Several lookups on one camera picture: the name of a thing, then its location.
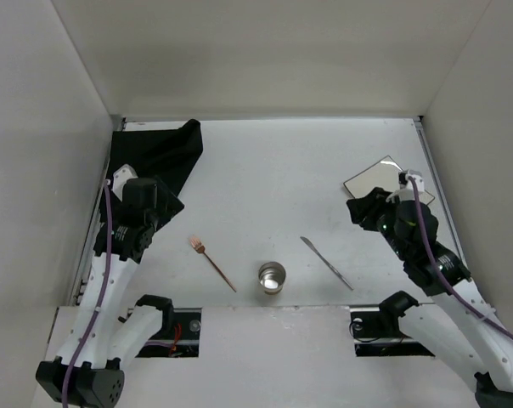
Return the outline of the black cloth placemat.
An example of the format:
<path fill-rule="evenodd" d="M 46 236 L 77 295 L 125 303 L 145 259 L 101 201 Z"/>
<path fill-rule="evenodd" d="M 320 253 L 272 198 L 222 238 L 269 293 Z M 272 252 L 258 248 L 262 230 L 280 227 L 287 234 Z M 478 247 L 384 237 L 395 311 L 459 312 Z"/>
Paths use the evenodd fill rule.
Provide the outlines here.
<path fill-rule="evenodd" d="M 159 177 L 178 196 L 202 153 L 201 124 L 195 119 L 169 130 L 114 132 L 106 178 L 128 165 L 139 177 Z"/>

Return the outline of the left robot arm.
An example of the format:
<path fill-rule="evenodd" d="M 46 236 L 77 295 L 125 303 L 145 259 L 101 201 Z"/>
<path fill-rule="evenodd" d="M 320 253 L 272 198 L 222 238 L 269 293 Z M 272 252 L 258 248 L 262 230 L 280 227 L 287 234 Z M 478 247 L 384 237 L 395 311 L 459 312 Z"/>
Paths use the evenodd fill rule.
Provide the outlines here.
<path fill-rule="evenodd" d="M 153 237 L 184 205 L 159 178 L 113 178 L 104 188 L 104 224 L 96 236 L 87 287 L 69 336 L 36 380 L 63 407 L 114 407 L 125 370 L 172 323 L 172 300 L 144 295 L 118 320 L 124 292 Z"/>

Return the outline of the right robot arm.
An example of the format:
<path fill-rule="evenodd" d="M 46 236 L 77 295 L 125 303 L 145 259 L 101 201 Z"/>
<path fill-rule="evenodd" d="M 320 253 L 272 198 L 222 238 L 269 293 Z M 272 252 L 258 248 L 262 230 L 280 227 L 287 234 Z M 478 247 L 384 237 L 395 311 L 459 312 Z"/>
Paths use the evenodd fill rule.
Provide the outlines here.
<path fill-rule="evenodd" d="M 479 406 L 513 407 L 513 334 L 462 261 L 437 241 L 438 220 L 421 202 L 418 187 L 375 187 L 348 200 L 347 208 L 353 224 L 383 236 L 409 279 L 454 323 L 448 329 L 399 291 L 380 302 L 381 327 L 424 346 L 465 382 Z"/>

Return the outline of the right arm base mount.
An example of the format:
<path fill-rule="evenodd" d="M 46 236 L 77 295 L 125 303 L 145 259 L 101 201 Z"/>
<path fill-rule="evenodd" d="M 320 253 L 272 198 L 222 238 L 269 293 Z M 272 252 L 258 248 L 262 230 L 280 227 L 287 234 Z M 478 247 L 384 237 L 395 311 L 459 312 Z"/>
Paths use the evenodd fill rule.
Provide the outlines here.
<path fill-rule="evenodd" d="M 357 357 L 434 356 L 423 345 L 401 333 L 397 324 L 384 323 L 377 306 L 356 306 L 349 312 L 349 331 Z"/>

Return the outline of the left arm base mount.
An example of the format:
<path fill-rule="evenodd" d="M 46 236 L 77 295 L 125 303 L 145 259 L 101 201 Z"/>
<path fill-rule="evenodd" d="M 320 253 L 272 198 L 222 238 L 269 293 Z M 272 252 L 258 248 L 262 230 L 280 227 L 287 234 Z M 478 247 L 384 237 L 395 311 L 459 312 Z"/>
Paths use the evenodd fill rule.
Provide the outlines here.
<path fill-rule="evenodd" d="M 202 309 L 172 309 L 167 323 L 139 351 L 138 358 L 196 358 L 200 352 Z"/>

